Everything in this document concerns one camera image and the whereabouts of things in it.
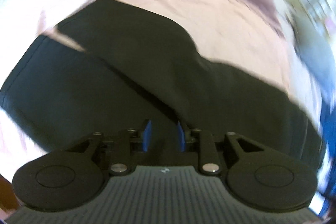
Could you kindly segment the black shorts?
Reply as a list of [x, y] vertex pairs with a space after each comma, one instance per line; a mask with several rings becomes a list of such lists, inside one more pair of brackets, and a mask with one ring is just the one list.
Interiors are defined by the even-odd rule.
[[321, 166], [325, 145], [284, 92], [201, 57], [171, 19], [97, 0], [57, 29], [83, 50], [40, 35], [1, 87], [1, 108], [45, 151], [150, 119], [158, 147], [183, 121], [215, 135], [239, 133], [314, 170]]

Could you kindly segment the navy blue trousers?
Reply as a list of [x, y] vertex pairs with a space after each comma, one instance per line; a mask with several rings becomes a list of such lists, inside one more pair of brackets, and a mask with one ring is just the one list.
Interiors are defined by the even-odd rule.
[[324, 198], [319, 215], [335, 223], [335, 104], [322, 100], [320, 125], [326, 151], [318, 175], [318, 193]]

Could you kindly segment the patterned white bedspread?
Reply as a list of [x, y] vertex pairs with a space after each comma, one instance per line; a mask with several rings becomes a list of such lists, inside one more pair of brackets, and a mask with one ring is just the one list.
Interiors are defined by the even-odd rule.
[[[34, 38], [95, 0], [1, 0], [1, 79]], [[284, 0], [266, 0], [280, 32], [252, 0], [118, 0], [168, 17], [191, 35], [199, 53], [229, 63], [286, 92], [316, 128], [322, 108], [317, 81], [294, 52]]]

